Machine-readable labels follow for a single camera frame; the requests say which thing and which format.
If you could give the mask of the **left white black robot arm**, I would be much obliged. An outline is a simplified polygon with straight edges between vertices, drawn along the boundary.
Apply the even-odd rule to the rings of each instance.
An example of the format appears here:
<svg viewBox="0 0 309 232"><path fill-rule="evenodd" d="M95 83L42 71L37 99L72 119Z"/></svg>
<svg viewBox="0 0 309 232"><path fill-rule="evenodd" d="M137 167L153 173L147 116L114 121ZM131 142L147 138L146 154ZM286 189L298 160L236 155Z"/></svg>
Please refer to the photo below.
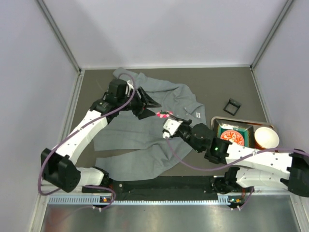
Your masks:
<svg viewBox="0 0 309 232"><path fill-rule="evenodd" d="M60 190L72 192L77 187L100 188L107 184L108 173L100 168L75 166L84 149L121 111L131 111L138 119L154 116L151 108L161 105L143 88L115 79L103 97L94 101L78 126L53 149L41 153L38 181L49 182Z"/></svg>

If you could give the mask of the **grey button-up shirt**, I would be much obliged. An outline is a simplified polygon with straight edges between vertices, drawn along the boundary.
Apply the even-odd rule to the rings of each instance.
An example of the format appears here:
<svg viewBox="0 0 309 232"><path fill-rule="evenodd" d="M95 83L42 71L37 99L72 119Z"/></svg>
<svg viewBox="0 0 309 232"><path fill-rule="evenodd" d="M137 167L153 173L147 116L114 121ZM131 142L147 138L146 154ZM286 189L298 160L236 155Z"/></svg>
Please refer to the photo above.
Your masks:
<svg viewBox="0 0 309 232"><path fill-rule="evenodd" d="M205 106L197 102L195 94L185 84L153 79L143 73L124 68L113 72L114 77L130 81L142 87L160 108L152 111L172 112L174 116L192 120L192 126L206 123ZM109 173L117 181L153 179L175 166L179 161L172 155L173 149L183 159L192 150L186 142L176 137L167 143L163 138L164 118L157 115L142 120L130 111L122 111L94 138L95 151L128 150L128 153L97 158L95 166Z"/></svg>

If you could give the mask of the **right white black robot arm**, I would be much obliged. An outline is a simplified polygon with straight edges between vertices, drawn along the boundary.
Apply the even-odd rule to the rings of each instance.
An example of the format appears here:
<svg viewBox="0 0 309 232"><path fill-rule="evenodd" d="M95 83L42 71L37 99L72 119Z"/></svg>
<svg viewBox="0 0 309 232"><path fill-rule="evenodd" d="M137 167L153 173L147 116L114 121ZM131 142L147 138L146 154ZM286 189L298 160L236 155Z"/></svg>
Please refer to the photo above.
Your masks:
<svg viewBox="0 0 309 232"><path fill-rule="evenodd" d="M223 164L229 170L215 186L229 193L240 188L270 187L285 189L295 195L309 195L309 155L299 149L254 149L218 138L203 123L169 117L164 123L165 139L180 137L205 159Z"/></svg>

